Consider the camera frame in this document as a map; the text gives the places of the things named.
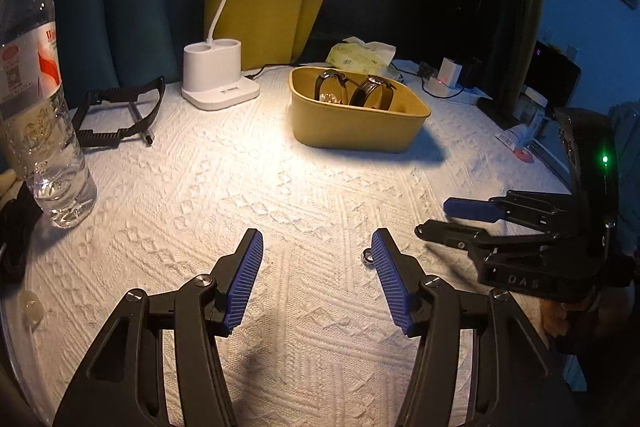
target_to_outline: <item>blue wall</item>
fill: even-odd
[[[640,9],[620,0],[545,0],[540,36],[563,52],[578,48],[582,77],[570,105],[606,113],[640,100]]]

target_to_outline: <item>red label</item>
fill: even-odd
[[[40,61],[40,71],[48,74],[56,83],[56,86],[60,85],[60,76],[58,74],[58,66],[53,60],[47,60],[38,53],[38,59]]]
[[[11,46],[10,48],[5,49],[4,53],[2,54],[2,60],[11,60],[15,57],[15,55],[18,54],[19,51],[20,48],[18,46]]]

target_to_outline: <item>white textured tablecloth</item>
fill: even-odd
[[[565,192],[538,161],[522,163],[501,145],[476,107],[426,95],[433,116],[405,154],[307,148],[292,135],[288,74],[263,74],[258,99],[220,112],[197,110],[179,85],[168,86],[153,147],[131,139],[88,153],[95,209],[68,233],[41,221],[26,279],[46,310],[34,345],[55,406],[127,290],[177,289],[255,227],[264,234],[262,267],[244,322],[219,341],[239,424],[392,425],[417,340],[394,326],[374,270],[361,264],[372,232],[389,228],[425,272],[486,292],[466,255],[420,241],[415,225],[444,219],[450,196]],[[131,122],[125,107],[111,106],[92,110],[86,126]],[[518,301],[538,327],[537,301]],[[165,338],[170,418],[181,425],[173,342]],[[469,339],[463,335],[452,425],[466,412]]]

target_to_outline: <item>black leather strap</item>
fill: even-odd
[[[342,89],[346,89],[347,82],[349,82],[347,75],[345,75],[344,73],[340,73],[340,71],[326,70],[324,73],[320,73],[318,75],[318,78],[316,79],[316,93],[314,96],[314,99],[318,102],[320,101],[320,90],[322,89],[322,84],[324,84],[324,81],[328,78],[335,78],[338,82],[340,82]]]
[[[395,87],[391,82],[384,78],[380,78],[379,76],[368,76],[367,80],[358,86],[358,89],[353,93],[349,105],[352,105],[353,107],[364,107],[367,100],[369,100],[369,97],[378,88],[383,89],[379,109],[382,111],[388,111],[389,107],[391,107],[391,102],[393,102],[394,99]]]
[[[157,89],[160,99],[153,110],[140,120],[136,122],[128,129],[118,129],[116,132],[93,132],[90,129],[80,130],[80,126],[89,112],[89,108],[92,105],[100,105],[103,100],[107,102],[137,102],[138,97],[146,92]],[[137,87],[115,87],[113,89],[94,89],[84,96],[84,103],[78,107],[74,119],[72,120],[78,142],[82,148],[90,147],[109,147],[117,148],[120,142],[124,138],[135,136],[148,129],[151,124],[154,123],[158,111],[160,110],[160,104],[162,103],[162,97],[164,97],[164,76],[159,76],[155,80],[145,84],[144,86]]]

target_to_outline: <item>lamp light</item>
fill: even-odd
[[[226,1],[220,1],[207,40],[184,49],[182,96],[203,110],[224,109],[260,94],[260,86],[241,74],[240,41],[213,38]]]

